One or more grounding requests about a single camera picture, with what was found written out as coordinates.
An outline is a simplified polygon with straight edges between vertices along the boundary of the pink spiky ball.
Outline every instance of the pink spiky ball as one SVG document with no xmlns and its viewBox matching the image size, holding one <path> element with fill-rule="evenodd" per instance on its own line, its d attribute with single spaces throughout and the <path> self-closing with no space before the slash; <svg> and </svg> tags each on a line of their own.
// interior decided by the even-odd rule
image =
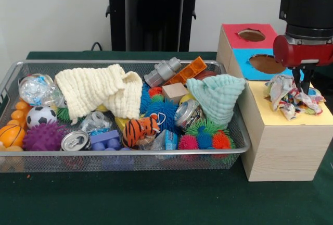
<svg viewBox="0 0 333 225">
<path fill-rule="evenodd" d="M 65 126 L 58 126 L 58 122 L 42 123 L 27 131 L 23 139 L 26 151 L 59 151 L 61 141 L 68 133 Z"/>
<path fill-rule="evenodd" d="M 198 149 L 198 142 L 195 136 L 185 135 L 179 142 L 179 149 Z"/>
</svg>

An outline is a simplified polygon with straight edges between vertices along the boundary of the wire mesh basket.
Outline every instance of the wire mesh basket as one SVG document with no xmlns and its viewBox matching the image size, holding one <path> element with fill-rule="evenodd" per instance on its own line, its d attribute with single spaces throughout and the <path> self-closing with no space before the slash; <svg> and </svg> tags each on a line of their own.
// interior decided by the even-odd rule
<svg viewBox="0 0 333 225">
<path fill-rule="evenodd" d="M 147 60 L 26 60 L 12 65 L 0 85 L 0 127 L 11 119 L 19 101 L 18 80 L 30 74 L 41 73 L 52 78 L 73 68 L 103 68 L 119 64 L 126 72 L 135 71 L 141 77 L 154 69 L 160 61 Z M 184 68 L 191 61 L 182 61 Z M 216 61 L 205 61 L 206 70 L 225 73 Z M 107 113 L 117 129 L 112 113 Z M 77 130 L 78 125 L 70 126 Z M 235 142 L 235 149 L 207 149 L 195 151 L 78 151 L 78 152 L 0 152 L 0 172 L 66 172 L 66 171 L 125 171 L 125 170 L 181 170 L 181 169 L 230 169 L 241 153 L 250 147 L 250 139 L 242 116 L 235 106 L 234 116 L 228 126 Z"/>
</svg>

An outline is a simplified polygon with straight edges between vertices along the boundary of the white wall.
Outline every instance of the white wall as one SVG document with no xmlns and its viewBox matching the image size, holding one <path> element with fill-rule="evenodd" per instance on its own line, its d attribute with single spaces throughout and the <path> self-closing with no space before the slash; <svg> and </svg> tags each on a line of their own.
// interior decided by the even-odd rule
<svg viewBox="0 0 333 225">
<path fill-rule="evenodd" d="M 108 0 L 0 0 L 0 78 L 10 63 L 29 51 L 82 51 L 99 41 L 110 49 Z M 278 20 L 280 0 L 197 0 L 191 51 L 215 51 L 220 24 L 271 23 Z"/>
</svg>

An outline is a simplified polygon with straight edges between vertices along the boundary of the red robot arm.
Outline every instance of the red robot arm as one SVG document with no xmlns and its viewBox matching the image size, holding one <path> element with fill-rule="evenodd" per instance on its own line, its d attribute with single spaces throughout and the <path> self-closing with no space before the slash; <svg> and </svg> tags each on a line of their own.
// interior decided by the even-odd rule
<svg viewBox="0 0 333 225">
<path fill-rule="evenodd" d="M 333 63 L 332 16 L 333 0 L 281 0 L 280 19 L 287 22 L 287 29 L 274 41 L 274 56 L 293 70 L 297 86 L 305 93 L 315 67 Z"/>
</svg>

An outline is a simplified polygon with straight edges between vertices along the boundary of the tiger plush toy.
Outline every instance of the tiger plush toy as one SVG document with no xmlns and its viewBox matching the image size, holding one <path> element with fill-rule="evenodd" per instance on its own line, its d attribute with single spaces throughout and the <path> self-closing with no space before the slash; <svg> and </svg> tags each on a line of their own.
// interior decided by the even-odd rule
<svg viewBox="0 0 333 225">
<path fill-rule="evenodd" d="M 151 114 L 150 117 L 140 119 L 131 119 L 126 122 L 123 130 L 123 144 L 132 149 L 138 149 L 138 141 L 145 137 L 154 137 L 160 133 L 159 125 L 157 123 L 159 116 Z"/>
</svg>

